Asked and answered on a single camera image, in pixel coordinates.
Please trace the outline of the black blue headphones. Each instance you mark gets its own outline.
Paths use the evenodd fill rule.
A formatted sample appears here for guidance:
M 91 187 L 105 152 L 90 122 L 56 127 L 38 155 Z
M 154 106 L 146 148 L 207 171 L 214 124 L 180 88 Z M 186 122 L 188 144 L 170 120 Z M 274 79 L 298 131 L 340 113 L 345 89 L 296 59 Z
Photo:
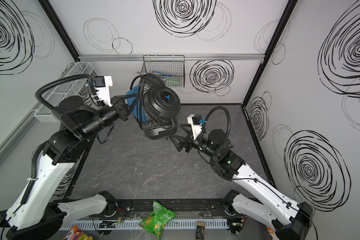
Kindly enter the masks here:
M 126 97 L 131 113 L 147 138 L 159 140 L 176 134 L 180 98 L 160 77 L 154 74 L 136 76 Z

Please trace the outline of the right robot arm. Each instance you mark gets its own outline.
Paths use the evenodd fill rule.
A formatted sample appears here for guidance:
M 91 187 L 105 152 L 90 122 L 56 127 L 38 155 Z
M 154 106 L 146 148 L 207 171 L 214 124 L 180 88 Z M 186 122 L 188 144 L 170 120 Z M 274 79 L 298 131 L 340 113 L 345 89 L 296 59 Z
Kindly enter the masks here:
M 217 110 L 225 113 L 227 129 L 218 130 L 211 138 L 205 138 L 207 123 Z M 256 198 L 253 201 L 237 191 L 230 191 L 226 196 L 226 211 L 229 215 L 249 216 L 273 230 L 280 240 L 304 240 L 309 230 L 316 227 L 313 223 L 313 208 L 306 202 L 298 203 L 279 192 L 231 150 L 231 125 L 229 111 L 223 106 L 217 106 L 204 120 L 199 115 L 190 115 L 187 124 L 180 125 L 187 135 L 173 135 L 170 140 L 178 151 L 195 149 L 208 156 L 208 164 L 220 178 L 238 184 Z

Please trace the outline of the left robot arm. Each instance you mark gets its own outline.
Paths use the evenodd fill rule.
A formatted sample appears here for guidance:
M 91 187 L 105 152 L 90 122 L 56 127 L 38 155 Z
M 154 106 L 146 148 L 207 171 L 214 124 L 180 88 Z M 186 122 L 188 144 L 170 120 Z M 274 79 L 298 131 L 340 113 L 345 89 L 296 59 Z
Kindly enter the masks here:
M 80 79 L 88 81 L 93 97 L 104 103 L 100 109 L 88 106 L 77 95 L 62 100 L 58 106 L 44 99 L 48 90 Z M 73 202 L 53 199 L 68 171 L 86 159 L 93 142 L 99 139 L 99 132 L 105 128 L 113 130 L 116 120 L 128 118 L 130 111 L 124 100 L 110 96 L 112 84 L 110 76 L 79 74 L 58 79 L 36 91 L 36 99 L 65 128 L 35 149 L 27 186 L 9 209 L 0 211 L 2 239 L 46 240 L 68 223 L 91 215 L 112 217 L 120 211 L 116 199 L 107 191 Z

